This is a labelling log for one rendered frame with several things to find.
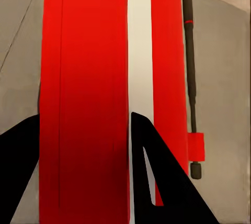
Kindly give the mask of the radio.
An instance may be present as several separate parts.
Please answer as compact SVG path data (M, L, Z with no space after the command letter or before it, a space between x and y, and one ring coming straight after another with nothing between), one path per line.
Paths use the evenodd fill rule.
M39 224L135 224L131 114L202 178L192 0L44 0ZM143 148L152 204L164 206Z

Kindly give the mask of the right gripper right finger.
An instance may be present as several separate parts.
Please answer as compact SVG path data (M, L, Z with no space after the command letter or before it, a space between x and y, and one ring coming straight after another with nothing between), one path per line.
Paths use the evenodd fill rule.
M131 114L135 224L220 224L151 121ZM152 204L145 147L164 206Z

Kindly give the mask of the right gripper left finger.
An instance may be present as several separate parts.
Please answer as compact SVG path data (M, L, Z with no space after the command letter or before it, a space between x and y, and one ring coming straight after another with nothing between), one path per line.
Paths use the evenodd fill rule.
M0 135L0 224L9 224L39 160L40 114Z

